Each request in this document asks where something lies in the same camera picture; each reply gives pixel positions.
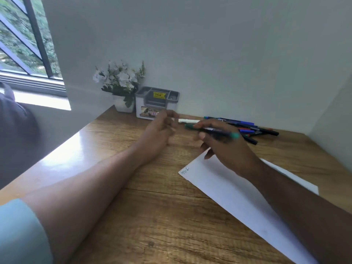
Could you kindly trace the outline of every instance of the yellow price tag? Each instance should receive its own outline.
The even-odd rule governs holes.
[[[166,98],[165,98],[165,95],[166,95],[166,93],[159,93],[159,92],[157,92],[157,91],[155,91],[155,92],[153,93],[153,97],[154,97],[154,98],[166,99]]]

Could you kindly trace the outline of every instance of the sunlight on window sill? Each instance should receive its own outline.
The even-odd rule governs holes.
[[[15,94],[16,102],[19,103],[71,110],[68,98],[39,93],[27,93],[17,90],[13,90],[13,93]]]

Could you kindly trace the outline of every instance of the tree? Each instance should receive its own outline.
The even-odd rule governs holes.
[[[54,76],[61,77],[60,68],[52,43],[49,27],[46,21],[45,12],[41,0],[31,0],[33,9],[36,13],[36,19],[39,29],[42,34],[44,46],[51,64]],[[22,34],[27,38],[34,47],[37,48],[36,40],[34,38],[32,27],[27,15],[25,15],[11,0],[0,0],[0,13]],[[17,55],[27,66],[29,66],[34,73],[45,74],[43,63],[38,59],[22,42],[12,34],[7,27],[0,22],[0,40],[13,53]],[[14,67],[14,62],[8,57],[3,57],[3,63]]]

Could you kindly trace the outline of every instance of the sleeve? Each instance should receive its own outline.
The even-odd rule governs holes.
[[[53,263],[44,228],[20,199],[0,206],[0,263]]]

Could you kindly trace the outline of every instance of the white paper sheet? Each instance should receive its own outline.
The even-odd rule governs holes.
[[[216,156],[204,160],[204,155],[201,154],[178,173],[293,262],[318,263],[253,184],[226,168]],[[317,186],[263,161],[318,194]]]

